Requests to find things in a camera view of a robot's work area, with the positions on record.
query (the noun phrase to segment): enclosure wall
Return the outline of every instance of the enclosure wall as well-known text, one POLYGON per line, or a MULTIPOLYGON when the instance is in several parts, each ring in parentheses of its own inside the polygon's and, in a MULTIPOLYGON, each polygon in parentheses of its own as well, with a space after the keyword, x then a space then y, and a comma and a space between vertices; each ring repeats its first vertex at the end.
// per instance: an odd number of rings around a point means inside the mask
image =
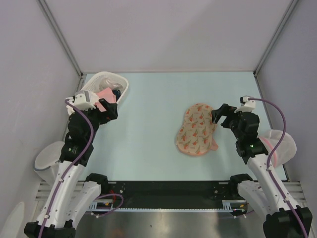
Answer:
MULTIPOLYGON (((310 210, 317 216, 317 1, 302 0, 260 71, 264 97, 281 107, 287 132, 297 154, 286 164, 290 178, 300 181, 310 210)), ((268 108, 274 128, 282 129, 280 114, 268 108)))
POLYGON ((36 155, 61 140, 79 78, 35 0, 0 1, 0 231, 18 202, 30 220, 36 155))
POLYGON ((253 71, 291 0, 47 0, 83 72, 253 71))

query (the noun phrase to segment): pink oven mitt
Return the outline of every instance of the pink oven mitt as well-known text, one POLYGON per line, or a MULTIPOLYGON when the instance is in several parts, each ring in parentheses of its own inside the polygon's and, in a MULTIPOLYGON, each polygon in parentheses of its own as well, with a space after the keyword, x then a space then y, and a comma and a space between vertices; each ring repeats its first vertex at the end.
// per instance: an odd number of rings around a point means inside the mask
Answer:
POLYGON ((186 111, 184 124, 176 138, 181 152, 197 156, 218 149, 212 137, 217 125, 212 123, 211 111, 212 107, 203 103, 197 103, 186 111))
MULTIPOLYGON (((107 102, 109 103, 115 103, 116 99, 115 99, 115 95, 113 94, 111 88, 106 88, 105 90, 96 93, 98 95, 98 97, 104 98, 107 102)), ((99 109, 99 111, 101 112, 105 112, 106 109, 101 105, 101 103, 97 102, 95 103, 95 105, 97 106, 97 108, 99 109)))

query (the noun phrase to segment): purple cable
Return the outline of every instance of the purple cable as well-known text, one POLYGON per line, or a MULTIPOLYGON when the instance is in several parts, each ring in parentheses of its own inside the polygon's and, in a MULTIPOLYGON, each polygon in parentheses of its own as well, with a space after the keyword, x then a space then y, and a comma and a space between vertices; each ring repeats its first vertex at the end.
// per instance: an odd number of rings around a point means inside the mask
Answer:
POLYGON ((105 212, 103 214, 96 215, 96 216, 104 217, 104 216, 110 215, 111 213, 113 213, 115 210, 117 210, 118 208, 120 208, 122 206, 122 204, 123 204, 123 196, 121 194, 118 194, 118 193, 110 193, 110 194, 106 194, 106 195, 101 195, 101 196, 97 197, 96 200, 102 199, 104 197, 112 197, 112 196, 118 196, 118 197, 121 198, 121 202, 120 202, 119 206, 117 206, 116 208, 113 208, 112 210, 110 210, 108 212, 105 212))
MULTIPOLYGON (((64 180, 67 172, 70 170, 70 168, 76 164, 80 159, 81 157, 84 155, 84 153, 88 150, 88 147, 91 145, 92 141, 93 141, 93 138, 94 138, 94 128, 93 128, 93 125, 91 124, 91 122, 89 121, 88 117, 82 112, 80 111, 77 107, 75 107, 74 105, 71 105, 69 102, 68 102, 68 99, 65 100, 65 103, 70 106, 72 109, 74 109, 76 112, 78 112, 84 119, 85 121, 88 123, 89 125, 89 128, 90 128, 90 137, 89 137, 89 140, 87 142, 87 145, 86 147, 83 149, 83 151, 77 156, 77 158, 67 167, 67 169, 65 170, 65 172, 62 174, 62 176, 60 177, 62 180, 64 180)), ((56 197, 56 194, 58 192, 58 189, 60 187, 62 182, 58 182, 54 192, 53 192, 53 195, 52 195, 52 198, 51 198, 51 201, 49 203, 49 206, 48 206, 48 209, 47 209, 47 212, 45 215, 49 215, 50 214, 50 211, 51 211, 51 208, 53 206, 53 203, 54 203, 54 200, 55 200, 55 197, 56 197)), ((39 232, 39 236, 38 238, 42 238, 42 234, 43 234, 43 230, 44 230, 44 227, 45 227, 45 224, 46 224, 46 221, 47 221, 47 218, 44 218, 43 220, 43 223, 42 223, 42 226, 41 226, 41 229, 40 229, 40 232, 39 232)))
MULTIPOLYGON (((271 158, 274 154, 274 152, 276 151, 276 149, 278 148, 278 146, 282 143, 282 140, 285 136, 285 133, 286 133, 286 119, 285 119, 285 116, 284 116, 284 113, 282 112, 282 110, 277 106, 275 105, 274 103, 268 101, 268 100, 265 100, 265 99, 261 99, 261 98, 249 98, 249 101, 262 101, 262 102, 265 102, 265 103, 268 103, 270 105, 272 105, 273 107, 275 107, 279 113, 281 114, 282 118, 283 118, 283 133, 282 133, 282 136, 280 138, 280 140, 278 141, 278 143, 276 144, 276 146, 272 149, 271 153, 269 154, 268 158, 267 158, 267 163, 266 163, 266 166, 267 168, 269 168, 269 165, 270 165, 270 162, 271 162, 271 158)), ((273 182, 275 183, 277 189, 279 190, 279 192, 282 194, 283 196, 283 199, 286 198, 286 194, 283 192, 282 188, 280 187, 280 185, 278 184, 277 180, 275 179, 273 173, 271 170, 268 170, 268 173, 271 177, 271 179, 273 180, 273 182)), ((296 217, 301 229, 302 229, 302 232, 304 234, 304 237, 305 238, 308 238, 308 235, 307 235, 307 232, 306 232, 306 229, 304 227, 304 224, 303 222, 301 221, 300 217, 298 216, 297 212, 295 211, 295 209, 293 208, 292 204, 290 201, 286 201, 287 205, 290 207, 291 211, 293 212, 294 216, 296 217)))

